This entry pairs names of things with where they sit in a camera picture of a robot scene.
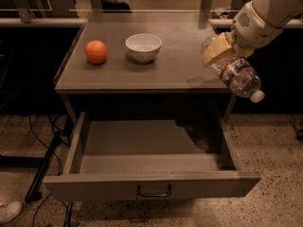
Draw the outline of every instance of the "drawer handle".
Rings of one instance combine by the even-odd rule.
[[[142,193],[141,185],[139,185],[137,187],[137,192],[138,192],[138,195],[143,198],[164,198],[164,197],[168,197],[171,194],[171,184],[169,184],[168,191],[166,193],[159,193],[159,194]]]

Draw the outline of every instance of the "white sneaker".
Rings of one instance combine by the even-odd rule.
[[[22,211],[23,204],[20,201],[12,201],[9,204],[0,205],[0,224],[12,221]]]

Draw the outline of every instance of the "orange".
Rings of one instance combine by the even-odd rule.
[[[104,63],[107,60],[107,47],[103,42],[93,40],[85,46],[85,55],[92,64]]]

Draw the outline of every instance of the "plastic water bottle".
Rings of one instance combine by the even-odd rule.
[[[202,54],[214,39],[205,40],[202,44]],[[249,97],[255,103],[264,99],[265,94],[260,90],[261,80],[244,57],[234,54],[216,60],[210,68],[235,95]]]

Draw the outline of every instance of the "bowl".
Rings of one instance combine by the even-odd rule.
[[[154,60],[162,45],[161,39],[153,34],[135,34],[126,40],[129,55],[137,62],[148,63]]]

